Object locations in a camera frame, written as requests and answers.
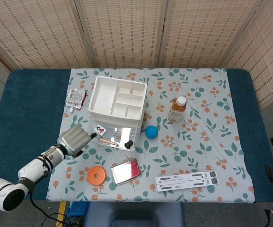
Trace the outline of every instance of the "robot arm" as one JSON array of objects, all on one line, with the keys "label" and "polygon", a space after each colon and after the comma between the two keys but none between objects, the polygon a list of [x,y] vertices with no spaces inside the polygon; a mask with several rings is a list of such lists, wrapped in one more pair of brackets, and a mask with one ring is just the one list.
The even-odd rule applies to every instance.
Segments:
[{"label": "robot arm", "polygon": [[18,182],[0,179],[0,210],[14,210],[28,192],[33,192],[36,184],[61,163],[66,155],[78,157],[96,133],[88,135],[81,127],[74,126],[57,140],[43,155],[39,155],[18,172]]}]

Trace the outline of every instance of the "black wire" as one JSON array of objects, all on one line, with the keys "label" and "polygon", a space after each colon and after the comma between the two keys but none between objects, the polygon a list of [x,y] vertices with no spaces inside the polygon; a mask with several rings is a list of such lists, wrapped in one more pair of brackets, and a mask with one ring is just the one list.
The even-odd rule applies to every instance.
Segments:
[{"label": "black wire", "polygon": [[268,223],[264,227],[268,227],[270,225],[270,221],[271,221],[271,217],[270,217],[270,212],[271,211],[264,209],[264,212],[265,212],[265,214],[266,214],[266,216],[268,218]]},{"label": "black wire", "polygon": [[31,193],[31,192],[30,192],[30,201],[31,201],[32,205],[33,205],[35,208],[37,208],[38,210],[40,210],[47,218],[50,218],[50,219],[52,219],[52,220],[54,220],[54,221],[58,221],[58,222],[63,223],[63,224],[67,224],[67,223],[64,222],[64,221],[60,221],[60,220],[58,220],[58,219],[56,219],[56,218],[50,217],[45,211],[43,211],[41,208],[39,208],[38,206],[36,206],[36,204],[33,202],[32,193]]},{"label": "black wire", "polygon": [[[64,214],[61,214],[61,213],[53,213],[53,214],[50,214],[49,216],[52,216],[52,215],[54,215],[54,214],[57,214],[57,215],[63,215],[64,216],[64,218],[65,219],[67,219],[68,220],[68,222],[69,222],[69,224],[70,224],[70,220],[69,220],[69,218],[66,216],[66,215],[64,215]],[[41,225],[41,227],[43,227],[44,226],[44,222],[46,221],[48,219],[48,217],[45,217],[45,219],[42,221],[42,225]]]},{"label": "black wire", "polygon": [[31,201],[32,205],[33,205],[35,208],[37,208],[39,211],[41,211],[41,212],[46,216],[46,218],[45,218],[45,219],[43,220],[43,222],[42,222],[42,226],[43,226],[44,221],[45,221],[47,218],[50,218],[50,219],[52,219],[52,220],[54,220],[54,221],[58,221],[58,222],[59,222],[58,226],[62,223],[62,224],[64,224],[64,225],[66,225],[67,227],[76,227],[76,226],[82,227],[81,225],[79,225],[79,224],[77,224],[77,223],[70,223],[69,218],[68,218],[66,215],[64,215],[64,214],[61,214],[61,215],[63,215],[63,216],[69,221],[69,223],[68,223],[68,222],[64,222],[64,221],[60,221],[60,220],[58,220],[58,219],[56,219],[56,218],[51,217],[51,215],[53,215],[53,214],[48,215],[45,211],[43,211],[40,207],[38,207],[38,206],[34,203],[34,201],[33,201],[33,199],[32,199],[32,193],[29,192],[29,194],[30,194],[29,198],[30,198],[30,201]]}]

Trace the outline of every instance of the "orange round container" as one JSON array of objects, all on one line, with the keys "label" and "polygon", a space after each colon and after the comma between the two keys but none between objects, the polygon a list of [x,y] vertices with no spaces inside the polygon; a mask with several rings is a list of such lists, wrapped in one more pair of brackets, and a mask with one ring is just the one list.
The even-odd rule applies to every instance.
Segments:
[{"label": "orange round container", "polygon": [[95,166],[89,169],[87,181],[93,186],[102,185],[107,178],[106,170],[103,167]]}]

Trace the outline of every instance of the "floral tablecloth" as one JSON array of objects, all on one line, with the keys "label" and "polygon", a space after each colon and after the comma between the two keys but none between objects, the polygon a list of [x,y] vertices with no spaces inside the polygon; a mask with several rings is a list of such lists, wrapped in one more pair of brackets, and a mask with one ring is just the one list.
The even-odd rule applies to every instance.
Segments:
[{"label": "floral tablecloth", "polygon": [[[88,104],[98,75],[147,83],[143,128],[155,125],[159,135],[150,140],[142,132],[134,152],[89,143],[81,156],[66,157],[53,170],[47,200],[254,202],[225,69],[72,69],[68,90],[82,88],[88,97],[80,111],[64,108],[60,134],[76,124],[88,127]],[[172,123],[167,114],[178,96],[186,97],[187,109],[180,122]],[[133,157],[142,176],[117,186],[110,167]],[[93,166],[107,172],[99,187],[86,181]],[[156,176],[207,170],[217,172],[218,185],[156,191]]]}]

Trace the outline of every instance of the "blue chair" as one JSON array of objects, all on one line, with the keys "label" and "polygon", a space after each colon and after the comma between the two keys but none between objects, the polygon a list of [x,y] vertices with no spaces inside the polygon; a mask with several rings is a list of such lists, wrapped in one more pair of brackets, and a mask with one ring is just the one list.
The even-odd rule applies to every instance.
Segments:
[{"label": "blue chair", "polygon": [[183,205],[168,202],[90,202],[84,227],[185,227]]}]

